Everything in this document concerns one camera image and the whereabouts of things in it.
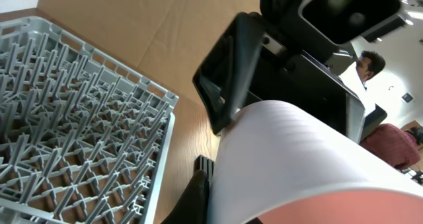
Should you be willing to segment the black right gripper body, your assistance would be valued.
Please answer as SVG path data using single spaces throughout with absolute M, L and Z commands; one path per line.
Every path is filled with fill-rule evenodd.
M 403 25 L 401 0 L 260 0 L 266 27 L 247 104 L 293 104 L 354 142 L 369 109 L 340 74 L 355 60 L 346 46 Z

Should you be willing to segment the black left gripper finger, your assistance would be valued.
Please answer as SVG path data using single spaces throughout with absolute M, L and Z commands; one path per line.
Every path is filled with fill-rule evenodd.
M 197 170 L 162 224 L 206 224 L 209 194 L 208 176 Z

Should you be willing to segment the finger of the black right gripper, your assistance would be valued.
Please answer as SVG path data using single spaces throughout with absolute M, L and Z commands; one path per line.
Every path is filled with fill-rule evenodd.
M 238 13 L 192 78 L 216 135 L 232 123 L 245 101 L 263 36 L 264 28 L 252 15 Z

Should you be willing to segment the pink plastic cup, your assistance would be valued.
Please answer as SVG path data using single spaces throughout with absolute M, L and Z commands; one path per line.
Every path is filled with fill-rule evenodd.
M 221 136 L 208 223 L 421 223 L 422 187 L 282 101 L 236 113 Z

